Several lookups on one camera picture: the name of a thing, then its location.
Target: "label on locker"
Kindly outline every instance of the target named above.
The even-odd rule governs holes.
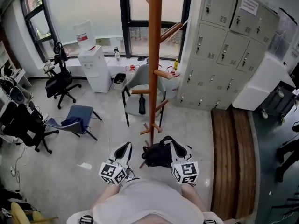
[[[258,3],[254,0],[242,0],[240,9],[245,10],[246,12],[249,12],[256,16],[257,10],[258,10]]]

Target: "window sill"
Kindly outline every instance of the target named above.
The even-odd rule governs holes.
[[[130,65],[137,66],[137,65],[146,64],[146,59],[143,61],[138,61],[137,57],[132,57],[130,59],[121,57],[120,62],[117,62],[114,57],[105,57],[105,60],[110,70],[111,77],[114,77],[117,73],[125,72],[126,66],[130,66]],[[174,65],[174,61],[168,61],[168,60],[160,60],[159,63],[162,66],[161,70],[167,70],[167,67]],[[44,64],[40,65],[38,69],[43,69],[43,66]],[[72,58],[66,62],[66,67],[79,67],[79,66],[81,66],[81,64],[78,58]]]

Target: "window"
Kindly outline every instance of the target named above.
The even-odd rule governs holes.
[[[161,34],[189,16],[191,0],[163,0]],[[148,55],[148,4],[145,0],[21,0],[28,30],[45,62],[54,57],[53,47],[60,41],[70,57],[77,57],[80,47],[73,29],[88,19],[92,22],[96,45],[106,56],[115,47],[121,55]],[[185,39],[184,26],[160,45],[160,57],[181,57]]]

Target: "yellow bottle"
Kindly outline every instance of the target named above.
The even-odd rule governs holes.
[[[174,62],[174,70],[177,70],[177,69],[178,69],[178,60],[176,59]]]

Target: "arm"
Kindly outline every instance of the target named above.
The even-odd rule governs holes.
[[[120,185],[112,185],[108,184],[106,187],[106,190],[103,192],[103,194],[98,198],[98,200],[95,202],[95,204],[92,206],[92,209],[99,204],[102,204],[105,202],[108,198],[112,197],[115,194],[118,194],[120,191]]]
[[[182,184],[182,196],[197,206],[201,212],[207,212],[200,196],[191,185]]]

